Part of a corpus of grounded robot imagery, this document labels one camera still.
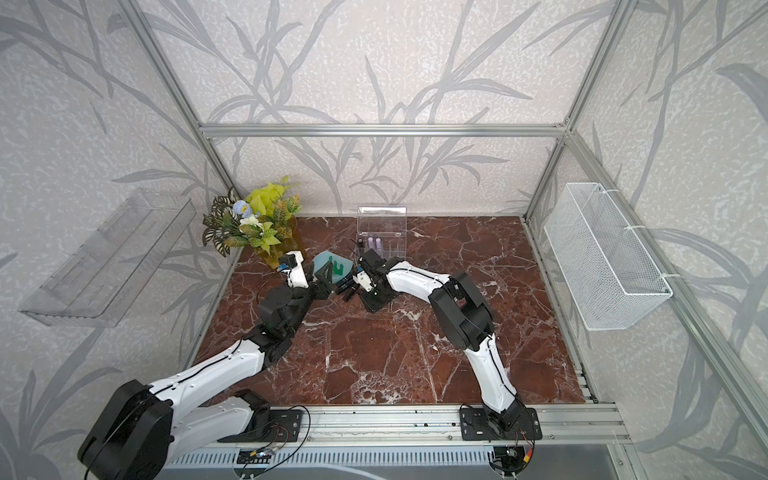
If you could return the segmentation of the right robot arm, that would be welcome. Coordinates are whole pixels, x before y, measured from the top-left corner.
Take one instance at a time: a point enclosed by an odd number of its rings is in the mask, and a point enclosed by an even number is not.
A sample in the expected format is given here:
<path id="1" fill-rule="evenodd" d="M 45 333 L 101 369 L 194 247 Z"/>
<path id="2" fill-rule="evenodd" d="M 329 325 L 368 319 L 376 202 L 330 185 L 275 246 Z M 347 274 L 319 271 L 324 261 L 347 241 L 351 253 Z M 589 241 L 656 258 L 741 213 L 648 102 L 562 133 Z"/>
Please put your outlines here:
<path id="1" fill-rule="evenodd" d="M 494 331 L 496 312 L 465 272 L 439 274 L 401 258 L 385 260 L 370 249 L 359 258 L 354 281 L 371 313 L 400 294 L 428 303 L 447 339 L 467 356 L 489 419 L 502 431 L 519 420 L 525 405 L 502 366 Z"/>

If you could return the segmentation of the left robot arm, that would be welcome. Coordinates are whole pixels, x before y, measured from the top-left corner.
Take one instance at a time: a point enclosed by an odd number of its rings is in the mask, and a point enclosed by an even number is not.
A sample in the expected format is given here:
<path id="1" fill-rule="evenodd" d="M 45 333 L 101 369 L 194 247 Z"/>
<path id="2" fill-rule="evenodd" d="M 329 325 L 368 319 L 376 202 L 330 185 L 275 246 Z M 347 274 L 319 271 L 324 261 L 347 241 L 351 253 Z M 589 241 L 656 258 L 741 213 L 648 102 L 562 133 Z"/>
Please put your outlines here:
<path id="1" fill-rule="evenodd" d="M 207 402 L 277 363 L 312 303 L 327 299 L 331 290 L 330 262 L 312 276 L 295 265 L 285 283 L 258 304 L 255 327 L 233 345 L 169 377 L 121 385 L 78 450 L 87 474 L 98 479 L 153 479 L 178 457 L 211 442 L 269 432 L 268 404 L 251 391 L 215 405 Z"/>

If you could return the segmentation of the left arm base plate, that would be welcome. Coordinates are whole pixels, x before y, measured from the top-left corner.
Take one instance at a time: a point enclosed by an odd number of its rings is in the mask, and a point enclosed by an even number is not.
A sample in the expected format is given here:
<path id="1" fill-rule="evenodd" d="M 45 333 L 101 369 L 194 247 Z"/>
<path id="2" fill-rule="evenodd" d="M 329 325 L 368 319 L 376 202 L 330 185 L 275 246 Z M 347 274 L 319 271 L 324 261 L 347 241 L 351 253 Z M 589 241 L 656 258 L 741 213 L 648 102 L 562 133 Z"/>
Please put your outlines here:
<path id="1" fill-rule="evenodd" d="M 223 437 L 218 443 L 294 443 L 298 441 L 303 420 L 304 411 L 301 408 L 260 409 L 243 432 Z"/>

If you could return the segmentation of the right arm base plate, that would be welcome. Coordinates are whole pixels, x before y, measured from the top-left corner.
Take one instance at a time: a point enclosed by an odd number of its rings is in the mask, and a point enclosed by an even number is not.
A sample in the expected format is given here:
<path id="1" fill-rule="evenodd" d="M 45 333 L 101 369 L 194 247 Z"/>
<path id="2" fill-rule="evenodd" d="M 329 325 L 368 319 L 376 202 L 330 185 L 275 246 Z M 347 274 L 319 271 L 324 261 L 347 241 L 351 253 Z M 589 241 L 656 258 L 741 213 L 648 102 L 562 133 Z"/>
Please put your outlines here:
<path id="1" fill-rule="evenodd" d="M 531 440 L 543 438 L 538 413 L 519 402 L 499 414 L 485 406 L 459 408 L 461 437 L 465 441 Z"/>

